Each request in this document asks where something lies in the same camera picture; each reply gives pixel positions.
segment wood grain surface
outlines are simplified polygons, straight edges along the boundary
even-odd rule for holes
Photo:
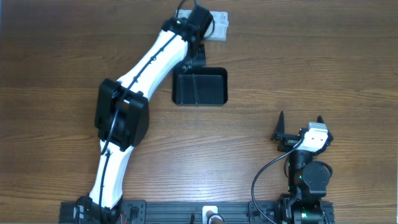
[[[280,155],[279,112],[296,133],[321,114],[335,140],[326,200],[337,223],[396,223],[398,2],[202,0],[227,11],[226,42],[205,43],[228,71],[222,107],[179,107],[168,77],[150,102],[124,198],[251,200],[256,172]],[[93,186],[98,87],[149,50],[177,0],[3,0],[0,32],[0,222],[57,222],[60,202]],[[258,200],[287,191],[282,162]]]

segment black plastic container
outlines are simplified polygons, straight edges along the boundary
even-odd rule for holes
[[[191,68],[174,71],[173,101],[179,106],[223,106],[228,101],[225,68]]]

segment wooden tabletop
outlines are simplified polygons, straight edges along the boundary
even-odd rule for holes
[[[227,11],[226,42],[205,42],[228,71],[222,107],[181,107],[170,76],[124,176],[126,199],[251,200],[257,171],[288,133],[321,114],[335,140],[318,160],[334,173],[325,200],[337,223],[396,223],[398,2],[202,0]],[[0,33],[0,222],[57,222],[87,194],[100,158],[98,87],[149,50],[178,0],[3,1]],[[287,192],[283,162],[258,200]]]

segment wooden table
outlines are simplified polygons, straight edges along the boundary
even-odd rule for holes
[[[335,140],[326,200],[338,223],[396,223],[398,2],[203,0],[227,11],[226,42],[206,42],[228,70],[222,107],[180,107],[170,76],[150,101],[150,127],[124,177],[124,198],[251,200],[257,171],[281,155],[279,112],[296,133],[321,114]],[[5,0],[0,38],[0,222],[57,222],[60,202],[93,186],[94,127],[104,78],[154,43],[176,0]],[[287,191],[283,162],[258,200]]]

